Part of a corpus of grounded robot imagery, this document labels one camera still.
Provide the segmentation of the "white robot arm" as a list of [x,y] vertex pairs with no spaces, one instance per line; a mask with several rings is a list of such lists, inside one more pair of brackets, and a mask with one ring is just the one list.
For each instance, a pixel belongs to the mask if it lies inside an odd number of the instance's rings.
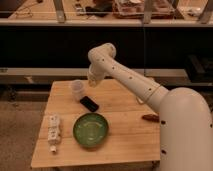
[[89,84],[96,86],[110,75],[159,115],[159,171],[213,171],[213,117],[204,97],[190,88],[168,90],[115,56],[111,43],[88,52]]

